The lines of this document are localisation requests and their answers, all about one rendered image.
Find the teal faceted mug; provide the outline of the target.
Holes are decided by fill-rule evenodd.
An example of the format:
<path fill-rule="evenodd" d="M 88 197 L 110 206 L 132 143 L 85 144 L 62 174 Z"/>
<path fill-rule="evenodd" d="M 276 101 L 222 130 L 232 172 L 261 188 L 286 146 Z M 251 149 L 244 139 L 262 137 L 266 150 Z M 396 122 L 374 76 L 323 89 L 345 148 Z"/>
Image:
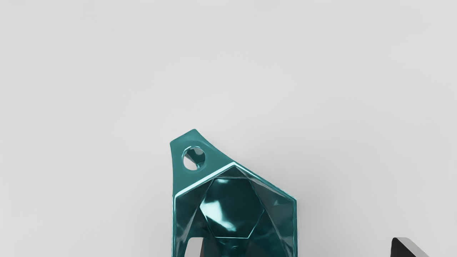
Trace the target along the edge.
<path fill-rule="evenodd" d="M 297 200 L 215 148 L 197 130 L 170 142 L 171 257 L 298 257 Z"/>

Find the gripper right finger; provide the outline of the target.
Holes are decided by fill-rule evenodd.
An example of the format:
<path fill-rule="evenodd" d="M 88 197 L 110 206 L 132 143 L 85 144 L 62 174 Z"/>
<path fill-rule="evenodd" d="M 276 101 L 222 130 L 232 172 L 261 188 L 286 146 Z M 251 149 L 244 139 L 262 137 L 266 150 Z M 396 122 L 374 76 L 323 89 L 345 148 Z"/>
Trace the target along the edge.
<path fill-rule="evenodd" d="M 391 242 L 391 257 L 430 257 L 410 238 L 394 237 Z"/>

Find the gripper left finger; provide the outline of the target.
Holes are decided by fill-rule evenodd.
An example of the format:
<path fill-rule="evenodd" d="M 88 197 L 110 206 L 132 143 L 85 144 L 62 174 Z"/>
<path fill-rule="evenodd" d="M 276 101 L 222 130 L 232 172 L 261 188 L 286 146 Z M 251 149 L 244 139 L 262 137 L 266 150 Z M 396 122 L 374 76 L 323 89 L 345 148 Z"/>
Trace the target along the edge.
<path fill-rule="evenodd" d="M 184 257 L 214 257 L 213 238 L 192 237 L 187 242 Z"/>

